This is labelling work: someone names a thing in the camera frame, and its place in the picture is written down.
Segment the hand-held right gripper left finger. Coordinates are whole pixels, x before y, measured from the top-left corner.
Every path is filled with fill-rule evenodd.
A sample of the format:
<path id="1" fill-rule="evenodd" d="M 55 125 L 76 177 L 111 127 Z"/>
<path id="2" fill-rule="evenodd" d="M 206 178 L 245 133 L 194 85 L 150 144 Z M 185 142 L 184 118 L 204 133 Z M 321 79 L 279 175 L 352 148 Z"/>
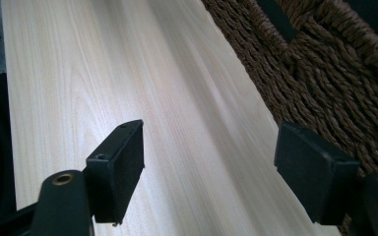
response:
<path id="1" fill-rule="evenodd" d="M 142 120 L 117 126 L 87 158 L 85 175 L 97 223 L 121 224 L 145 167 Z"/>

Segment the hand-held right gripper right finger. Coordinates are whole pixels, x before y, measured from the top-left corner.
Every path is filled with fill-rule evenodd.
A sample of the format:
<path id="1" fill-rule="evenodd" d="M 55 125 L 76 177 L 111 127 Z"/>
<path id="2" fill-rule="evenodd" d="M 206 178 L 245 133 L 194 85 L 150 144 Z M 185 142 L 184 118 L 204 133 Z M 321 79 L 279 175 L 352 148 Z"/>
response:
<path id="1" fill-rule="evenodd" d="M 283 122 L 274 164 L 311 221 L 322 225 L 343 222 L 357 160 L 312 130 Z"/>

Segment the brown wicker basket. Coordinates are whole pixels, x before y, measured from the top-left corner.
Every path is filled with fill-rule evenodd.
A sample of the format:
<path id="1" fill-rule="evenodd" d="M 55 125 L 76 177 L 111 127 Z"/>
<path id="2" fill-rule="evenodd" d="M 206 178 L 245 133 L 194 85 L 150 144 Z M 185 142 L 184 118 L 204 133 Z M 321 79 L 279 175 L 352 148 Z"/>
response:
<path id="1" fill-rule="evenodd" d="M 201 0 L 277 123 L 378 173 L 378 0 Z"/>

